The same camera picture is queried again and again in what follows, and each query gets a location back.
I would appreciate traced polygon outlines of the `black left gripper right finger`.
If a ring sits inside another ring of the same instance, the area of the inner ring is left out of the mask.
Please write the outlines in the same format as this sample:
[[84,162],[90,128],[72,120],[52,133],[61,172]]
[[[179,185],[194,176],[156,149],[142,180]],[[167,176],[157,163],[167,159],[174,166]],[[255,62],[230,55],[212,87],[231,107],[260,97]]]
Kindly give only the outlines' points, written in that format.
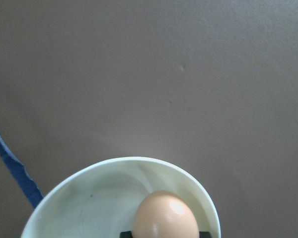
[[212,238],[212,235],[208,231],[199,231],[199,238]]

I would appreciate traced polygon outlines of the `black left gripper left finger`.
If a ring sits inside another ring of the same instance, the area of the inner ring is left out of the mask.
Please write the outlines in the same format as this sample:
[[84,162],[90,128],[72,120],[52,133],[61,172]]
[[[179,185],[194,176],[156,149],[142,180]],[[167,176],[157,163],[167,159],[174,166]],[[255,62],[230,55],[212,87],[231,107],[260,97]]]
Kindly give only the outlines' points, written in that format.
[[121,232],[120,238],[133,238],[132,231]]

